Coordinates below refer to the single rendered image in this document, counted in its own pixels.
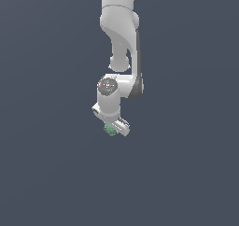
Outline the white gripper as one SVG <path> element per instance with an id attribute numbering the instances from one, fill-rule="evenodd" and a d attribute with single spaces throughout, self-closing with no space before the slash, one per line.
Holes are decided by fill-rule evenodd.
<path id="1" fill-rule="evenodd" d="M 100 119 L 103 123 L 105 123 L 105 120 L 101 116 L 100 107 L 98 104 L 95 104 L 92 108 L 92 111 L 94 115 Z M 118 119 L 112 123 L 109 123 L 109 126 L 116 131 L 117 134 L 122 134 L 126 136 L 130 132 L 130 124 L 124 120 L 121 117 L 118 117 Z"/>

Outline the small green object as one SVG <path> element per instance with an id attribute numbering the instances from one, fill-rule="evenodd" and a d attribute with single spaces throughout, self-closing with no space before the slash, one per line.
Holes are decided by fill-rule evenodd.
<path id="1" fill-rule="evenodd" d="M 108 124 L 105 124 L 104 131 L 110 136 L 114 136 L 117 133 L 116 130 Z"/>

